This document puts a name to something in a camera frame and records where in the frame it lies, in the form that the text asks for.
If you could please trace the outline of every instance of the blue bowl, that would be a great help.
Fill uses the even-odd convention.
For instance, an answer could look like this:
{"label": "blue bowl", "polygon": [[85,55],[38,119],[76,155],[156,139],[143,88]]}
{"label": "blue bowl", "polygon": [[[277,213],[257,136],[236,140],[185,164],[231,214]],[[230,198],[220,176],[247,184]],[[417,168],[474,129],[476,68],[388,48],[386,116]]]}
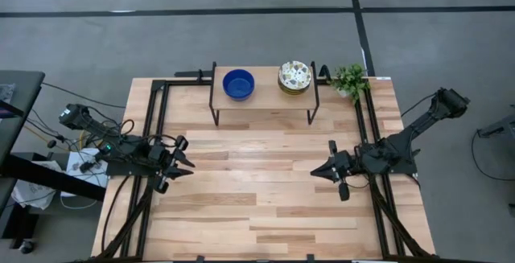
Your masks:
{"label": "blue bowl", "polygon": [[243,101],[254,90],[254,77],[243,69],[232,70],[225,74],[223,85],[225,94],[235,101]]}

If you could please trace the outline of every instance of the gray carpet floor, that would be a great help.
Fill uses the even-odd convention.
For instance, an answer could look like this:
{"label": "gray carpet floor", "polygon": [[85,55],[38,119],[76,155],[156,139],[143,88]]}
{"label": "gray carpet floor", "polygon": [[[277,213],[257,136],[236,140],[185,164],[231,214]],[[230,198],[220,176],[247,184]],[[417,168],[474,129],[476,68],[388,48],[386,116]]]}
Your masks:
{"label": "gray carpet floor", "polygon": [[[515,0],[360,0],[361,6],[506,6]],[[352,0],[0,0],[0,12],[173,10],[271,6],[352,6]],[[515,12],[364,14],[376,74],[392,76],[401,110],[439,87],[471,99],[468,112],[442,121],[414,142],[422,197],[442,257],[511,262],[515,257],[515,183],[476,170],[471,139],[478,128],[511,114],[515,101]],[[0,69],[37,70],[45,81],[112,104],[124,105],[135,77],[173,76],[227,65],[275,65],[314,60],[334,68],[360,63],[352,13],[210,16],[0,18]],[[69,137],[57,117],[67,103],[83,102],[43,88],[35,104],[51,127]],[[423,113],[421,104],[405,124]],[[122,111],[101,108],[121,119]],[[14,151],[47,153],[23,131]],[[491,175],[515,178],[513,141],[476,141],[476,157]],[[43,216],[38,248],[29,255],[7,249],[9,262],[85,259],[99,212]]]}

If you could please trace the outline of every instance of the white cable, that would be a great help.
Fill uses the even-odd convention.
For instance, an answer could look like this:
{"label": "white cable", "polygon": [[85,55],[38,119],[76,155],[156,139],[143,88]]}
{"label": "white cable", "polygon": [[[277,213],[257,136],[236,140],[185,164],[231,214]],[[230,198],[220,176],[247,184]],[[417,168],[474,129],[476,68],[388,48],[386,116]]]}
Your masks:
{"label": "white cable", "polygon": [[[90,171],[92,174],[91,174],[88,178],[86,178],[86,179],[89,179],[89,178],[91,178],[92,176],[95,176],[95,179],[97,179],[97,182],[98,182],[98,186],[99,186],[99,187],[102,187],[102,185],[101,185],[101,183],[100,183],[100,179],[98,179],[98,176],[97,176],[98,174],[95,174],[95,173],[94,173],[94,172],[92,172],[91,170],[89,170],[89,171]],[[92,207],[93,205],[95,205],[95,203],[97,203],[97,201],[96,201],[96,200],[94,200],[94,202],[92,202],[91,204],[89,204],[89,205],[87,205],[87,206],[83,206],[83,207],[70,207],[70,206],[67,206],[67,205],[64,203],[64,201],[63,201],[63,196],[61,196],[61,195],[60,195],[59,197],[60,197],[60,201],[61,201],[61,204],[63,205],[63,207],[65,207],[65,208],[67,208],[67,209],[70,209],[70,210],[84,210],[84,209],[87,209],[87,208]]]}
{"label": "white cable", "polygon": [[95,203],[97,203],[97,201],[95,200],[94,202],[92,202],[91,204],[89,204],[88,206],[83,206],[83,207],[70,207],[70,206],[67,206],[64,204],[63,202],[63,197],[62,196],[59,196],[60,197],[60,200],[61,200],[61,204],[63,205],[63,207],[67,208],[67,209],[70,209],[70,210],[84,210],[86,208],[89,208],[89,207],[92,207]]}

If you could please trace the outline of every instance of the black metal frame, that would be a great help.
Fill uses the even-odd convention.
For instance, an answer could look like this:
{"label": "black metal frame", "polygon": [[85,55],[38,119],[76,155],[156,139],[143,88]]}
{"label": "black metal frame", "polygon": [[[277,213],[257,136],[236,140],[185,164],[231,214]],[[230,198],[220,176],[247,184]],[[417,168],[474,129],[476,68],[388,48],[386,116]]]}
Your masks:
{"label": "black metal frame", "polygon": [[[198,79],[202,79],[202,77],[204,76],[202,71],[201,70],[199,70],[199,71],[200,72],[199,72],[199,76],[197,78],[197,81],[198,81]],[[216,62],[213,62],[212,63],[212,70],[209,72],[211,74],[211,89],[210,89],[210,92],[209,92],[209,109],[211,109],[212,119],[214,120],[215,125],[218,126],[218,124],[220,122],[220,110],[219,109],[214,109],[212,107],[212,92],[213,92],[213,88],[215,86],[215,71],[216,71]],[[312,72],[313,77],[316,77],[315,61],[311,61],[311,72]],[[315,88],[315,103],[316,103],[316,106],[315,106],[315,109],[313,109],[313,114],[312,115],[311,115],[311,110],[310,109],[307,110],[307,124],[308,125],[311,125],[311,123],[313,123],[313,120],[315,119],[316,112],[318,111],[319,106],[320,106],[319,81],[317,81],[317,79],[313,79],[313,87]]]}
{"label": "black metal frame", "polygon": [[[168,105],[168,97],[170,95],[170,87],[171,86],[198,86],[198,85],[204,85],[204,86],[212,86],[212,82],[210,80],[204,80],[204,74],[201,70],[197,72],[197,79],[196,80],[153,80],[152,85],[150,87],[150,96],[148,101],[148,106],[146,109],[146,118],[145,118],[145,124],[143,126],[143,133],[142,136],[150,135],[151,129],[151,123],[152,118],[154,116],[154,109],[155,109],[155,101],[158,94],[158,91],[162,91],[163,94],[161,96],[161,103],[159,106],[159,115],[158,115],[158,121],[156,126],[155,134],[163,134],[163,127],[164,127],[164,117],[167,111],[167,105]],[[212,91],[210,95],[210,104],[212,99]],[[146,187],[152,186],[154,177],[148,176]],[[130,194],[130,201],[129,201],[129,209],[127,212],[127,217],[130,217],[133,215],[134,211],[136,210],[136,206],[138,204],[138,197],[139,192],[141,189],[141,181],[142,176],[136,175],[134,176],[134,182],[132,186],[132,191]],[[139,229],[138,234],[138,243],[136,245],[136,255],[135,257],[128,257],[129,253],[129,244],[130,244],[130,237],[131,237],[131,231],[128,231],[126,238],[124,239],[122,243],[122,248],[120,252],[120,258],[115,259],[141,259],[143,256],[143,253],[145,251],[145,240],[146,240],[146,230],[148,228],[148,221],[150,218],[150,206],[151,206],[151,200],[152,197],[148,199],[147,205],[142,210],[142,220],[141,225]]]}
{"label": "black metal frame", "polygon": [[[367,137],[367,129],[365,128],[365,119],[363,118],[363,110],[361,109],[361,101],[356,101],[356,104],[354,105],[356,108],[356,119],[357,119],[357,125],[360,130],[360,136],[361,136],[361,143],[369,143],[369,139]],[[383,216],[381,214],[381,209],[379,208],[379,205],[377,205],[376,201],[373,199],[373,191],[372,191],[372,185],[376,184],[375,180],[369,180],[370,181],[370,195],[372,197],[372,207],[373,207],[373,214],[376,220],[376,226],[377,226],[377,235],[379,237],[379,245],[381,247],[381,255],[383,258],[386,258],[389,255],[389,246],[388,246],[388,238],[386,237],[386,230],[385,230],[385,221],[383,220]]]}
{"label": "black metal frame", "polygon": [[[370,116],[370,124],[372,127],[373,140],[375,142],[378,142],[381,139],[381,135],[379,134],[379,126],[377,125],[376,112],[375,112],[375,108],[373,106],[373,99],[372,99],[372,95],[370,93],[370,89],[365,90],[365,100],[366,100],[366,104],[367,104],[367,110],[368,110],[369,116]],[[388,208],[390,209],[390,211],[393,213],[394,216],[397,216],[397,210],[395,208],[395,201],[393,200],[392,184],[389,181],[389,174],[382,175],[381,181],[382,181],[383,188],[385,191],[386,203],[388,205]],[[404,244],[402,243],[402,238],[399,236],[398,231],[395,228],[393,229],[393,238],[395,239],[395,247],[397,249],[397,254],[400,256],[405,256],[406,251],[404,249]]]}

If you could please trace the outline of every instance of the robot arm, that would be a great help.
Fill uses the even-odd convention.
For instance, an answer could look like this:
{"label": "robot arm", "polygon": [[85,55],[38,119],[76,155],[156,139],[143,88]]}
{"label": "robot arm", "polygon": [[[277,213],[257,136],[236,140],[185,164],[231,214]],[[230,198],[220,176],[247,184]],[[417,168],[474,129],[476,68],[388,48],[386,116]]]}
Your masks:
{"label": "robot arm", "polygon": [[328,161],[313,170],[311,175],[339,183],[340,198],[347,200],[349,192],[345,178],[348,176],[379,175],[390,169],[407,174],[415,173],[411,142],[437,121],[461,117],[469,102],[469,99],[461,97],[453,89],[441,88],[433,96],[429,110],[398,134],[392,134],[373,144],[357,146],[354,155],[346,150],[338,152],[336,143],[330,141],[331,155]]}
{"label": "robot arm", "polygon": [[[179,135],[175,148],[170,152],[166,145],[161,143],[159,136],[141,137],[138,135],[121,134],[119,128],[108,127],[96,121],[89,114],[88,106],[69,104],[59,117],[62,125],[69,129],[84,129],[92,135],[102,138],[104,146],[99,150],[95,159],[105,161],[124,159],[127,163],[132,163],[145,168],[150,168],[156,172],[154,189],[159,193],[164,193],[168,189],[167,179],[177,179],[183,175],[191,175],[192,171],[179,169],[178,162],[183,165],[195,167],[193,163],[186,159],[184,151],[188,146],[186,138]],[[149,143],[150,138],[155,138],[155,143]],[[85,162],[80,169],[86,171],[93,164]]]}

